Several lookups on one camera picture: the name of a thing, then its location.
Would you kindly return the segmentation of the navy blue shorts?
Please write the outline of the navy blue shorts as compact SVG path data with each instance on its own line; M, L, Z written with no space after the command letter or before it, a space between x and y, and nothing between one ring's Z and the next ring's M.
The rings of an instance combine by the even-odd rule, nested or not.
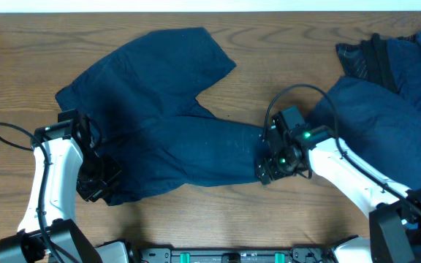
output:
M226 121L197 96L235 63L202 27L152 31L113 51L56 94L98 125L98 154L120 166L110 206L184 184L213 187L257 181L267 152L262 129Z

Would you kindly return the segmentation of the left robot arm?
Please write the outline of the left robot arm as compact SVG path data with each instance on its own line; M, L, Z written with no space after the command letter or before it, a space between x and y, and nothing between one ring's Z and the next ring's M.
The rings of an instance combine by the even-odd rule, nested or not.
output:
M126 242L93 246L75 222L75 200L109 196L121 171L109 155L98 156L102 135L86 114L68 110L57 123L29 133L36 168L31 196L15 235L0 240L0 262L130 262Z

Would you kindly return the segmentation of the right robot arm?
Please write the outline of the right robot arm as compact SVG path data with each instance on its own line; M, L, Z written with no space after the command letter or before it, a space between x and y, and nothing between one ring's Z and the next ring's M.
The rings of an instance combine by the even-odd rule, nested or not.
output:
M348 149L326 126L311 128L296 107L276 113L264 130L270 155L257 161L267 185L318 175L331 182L368 219L370 237L348 237L329 248L293 248L292 262L421 262L421 188L391 180Z

